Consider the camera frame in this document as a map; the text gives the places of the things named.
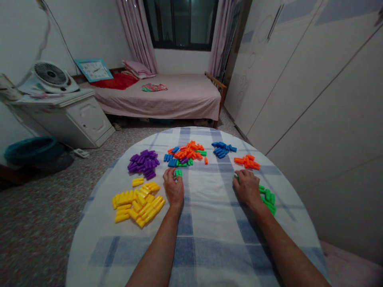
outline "blue plaid tablecloth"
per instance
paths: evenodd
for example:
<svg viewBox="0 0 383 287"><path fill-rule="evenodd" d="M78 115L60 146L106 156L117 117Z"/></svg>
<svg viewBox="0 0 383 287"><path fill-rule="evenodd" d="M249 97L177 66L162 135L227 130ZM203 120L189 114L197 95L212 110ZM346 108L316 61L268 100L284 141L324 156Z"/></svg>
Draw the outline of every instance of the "blue plaid tablecloth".
<svg viewBox="0 0 383 287"><path fill-rule="evenodd" d="M129 148L101 177L91 193L74 235L67 269L66 285L125 286L145 253L166 211L168 201L155 219L144 229L132 220L114 223L111 199L132 189L129 159L144 149L158 152L161 165L156 168L158 195L166 198L162 174L167 150L183 146L190 140L202 144L209 164L194 161L180 167L185 185L185 204L178 225L170 286L279 286L266 242L249 209L238 202L232 179L236 169L234 157L255 156L261 165L254 174L261 185L275 194L275 218L311 262L327 278L324 256L307 211L280 170L261 152L243 140L210 128L174 128L154 134ZM223 159L213 155L212 142L237 147Z"/></svg>

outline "clock face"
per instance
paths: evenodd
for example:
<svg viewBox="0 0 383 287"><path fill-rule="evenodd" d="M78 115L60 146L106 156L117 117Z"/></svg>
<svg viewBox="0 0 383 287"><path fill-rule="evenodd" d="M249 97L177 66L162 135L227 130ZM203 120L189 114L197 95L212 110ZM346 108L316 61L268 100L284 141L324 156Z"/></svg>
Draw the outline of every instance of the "clock face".
<svg viewBox="0 0 383 287"><path fill-rule="evenodd" d="M89 78L92 80L104 79L109 77L109 74L101 61L85 62L81 63L81 66L84 72L87 73Z"/></svg>

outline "wooden bed frame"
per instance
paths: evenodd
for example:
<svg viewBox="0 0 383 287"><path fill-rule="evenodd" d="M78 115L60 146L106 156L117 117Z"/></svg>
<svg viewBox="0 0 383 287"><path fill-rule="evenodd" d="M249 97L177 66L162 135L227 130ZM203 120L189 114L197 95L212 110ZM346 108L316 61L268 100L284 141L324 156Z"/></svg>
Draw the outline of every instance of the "wooden bed frame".
<svg viewBox="0 0 383 287"><path fill-rule="evenodd" d="M120 67L120 68L110 69L110 72L113 75L113 74L121 73L124 70L125 70L125 67ZM209 80L213 83L213 85L218 89L219 93L221 94L221 102L219 104L219 112L218 112L218 120L219 120L219 115L221 114L221 109L226 98L227 87L224 84L222 84L220 81L218 81L216 78L214 78L208 72L205 72L205 76L209 78ZM77 83L83 83L87 81L87 78L83 74L72 76L72 78ZM215 129L218 127L218 121L214 121L213 127Z"/></svg>

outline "red cloth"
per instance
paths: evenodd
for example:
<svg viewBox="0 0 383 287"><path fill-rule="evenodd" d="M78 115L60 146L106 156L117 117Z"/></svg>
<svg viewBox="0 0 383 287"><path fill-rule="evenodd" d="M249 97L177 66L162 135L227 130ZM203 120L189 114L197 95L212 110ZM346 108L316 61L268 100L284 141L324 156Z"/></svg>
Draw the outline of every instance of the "red cloth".
<svg viewBox="0 0 383 287"><path fill-rule="evenodd" d="M92 86L96 86L99 88L112 88L116 90L125 90L126 88L134 85L138 82L133 76L125 75L122 73L114 74L113 79L109 80L100 80L98 82L90 83Z"/></svg>

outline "gray carpet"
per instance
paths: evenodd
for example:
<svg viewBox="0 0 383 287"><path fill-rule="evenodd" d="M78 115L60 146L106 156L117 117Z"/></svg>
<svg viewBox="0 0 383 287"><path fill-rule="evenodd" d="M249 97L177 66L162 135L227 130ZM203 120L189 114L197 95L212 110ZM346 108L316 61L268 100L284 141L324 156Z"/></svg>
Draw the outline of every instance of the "gray carpet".
<svg viewBox="0 0 383 287"><path fill-rule="evenodd" d="M170 126L127 122L88 159L66 170L0 192L0 286L64 286L72 238L99 178L136 142ZM218 129L242 138L224 110Z"/></svg>

